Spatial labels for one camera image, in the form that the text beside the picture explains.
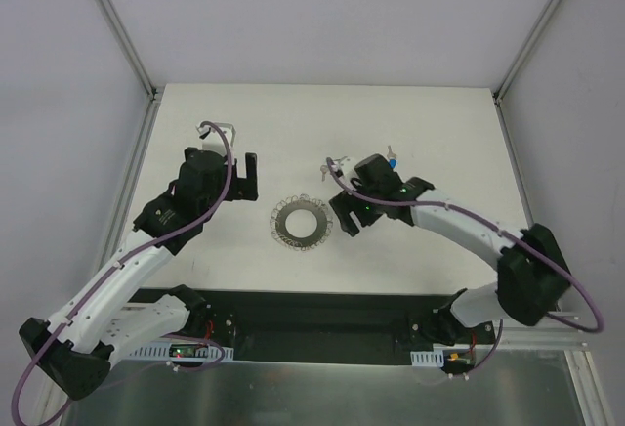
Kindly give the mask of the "metal key ring disc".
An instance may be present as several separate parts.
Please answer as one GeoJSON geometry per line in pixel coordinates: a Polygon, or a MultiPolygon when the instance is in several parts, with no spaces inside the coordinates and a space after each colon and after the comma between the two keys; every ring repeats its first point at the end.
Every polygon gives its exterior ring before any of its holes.
{"type": "Polygon", "coordinates": [[[306,194],[279,201],[270,216],[271,236],[291,250],[319,247],[331,235],[333,218],[328,205],[306,194]]]}

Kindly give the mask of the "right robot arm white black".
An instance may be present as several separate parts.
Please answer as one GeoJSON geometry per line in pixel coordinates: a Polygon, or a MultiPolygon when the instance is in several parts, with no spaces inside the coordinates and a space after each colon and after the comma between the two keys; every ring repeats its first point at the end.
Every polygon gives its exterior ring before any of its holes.
{"type": "Polygon", "coordinates": [[[542,225],[508,230],[459,205],[422,178],[402,180],[391,161],[380,154],[360,162],[349,157],[327,160],[321,171],[342,189],[330,205],[348,235],[355,236],[387,217],[438,234],[495,271],[494,282],[458,290],[419,321],[419,333],[432,343],[452,346],[470,336],[476,326],[494,320],[534,326],[571,287],[555,237],[542,225]]]}

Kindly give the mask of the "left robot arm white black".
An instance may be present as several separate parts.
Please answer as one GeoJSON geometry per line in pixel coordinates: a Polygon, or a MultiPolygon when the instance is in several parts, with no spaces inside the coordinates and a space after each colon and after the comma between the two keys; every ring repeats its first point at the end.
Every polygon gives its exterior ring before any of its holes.
{"type": "Polygon", "coordinates": [[[147,203],[111,259],[83,289],[46,319],[27,319],[19,336],[34,360],[73,401],[95,392],[126,356],[161,336],[202,339],[207,302],[180,284],[125,320],[117,314],[146,280],[199,236],[223,201],[258,198],[257,156],[245,176],[226,153],[188,148],[178,177],[147,203]]]}

